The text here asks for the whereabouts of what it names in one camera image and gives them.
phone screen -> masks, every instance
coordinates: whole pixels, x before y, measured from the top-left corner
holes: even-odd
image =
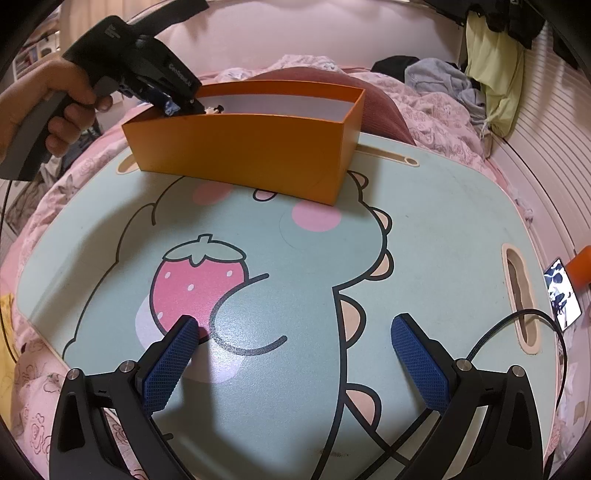
[[[579,318],[582,312],[561,259],[546,270],[544,278],[552,309],[560,327],[564,330]]]

pink strawberry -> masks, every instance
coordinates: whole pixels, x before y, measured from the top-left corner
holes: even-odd
[[[199,322],[205,341],[216,303],[248,278],[245,258],[243,251],[211,235],[199,235],[166,252],[150,292],[152,317],[160,331],[168,332],[187,314]]]

blue plastic object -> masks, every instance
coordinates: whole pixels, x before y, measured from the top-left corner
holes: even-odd
[[[199,324],[191,319],[171,341],[146,377],[142,397],[148,415],[163,410],[199,344]]]
[[[406,367],[427,408],[440,413],[450,402],[447,377],[429,355],[421,340],[402,316],[397,316],[391,328],[392,346]]]

orange cylinder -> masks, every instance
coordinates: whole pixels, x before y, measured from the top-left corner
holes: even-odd
[[[591,245],[583,248],[565,269],[575,291],[586,289],[591,283]]]

gray cloth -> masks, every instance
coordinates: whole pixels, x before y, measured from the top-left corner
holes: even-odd
[[[463,72],[443,60],[424,59],[407,67],[404,83],[417,93],[446,93],[466,107],[472,125],[483,125],[485,122],[485,94],[473,88]]]

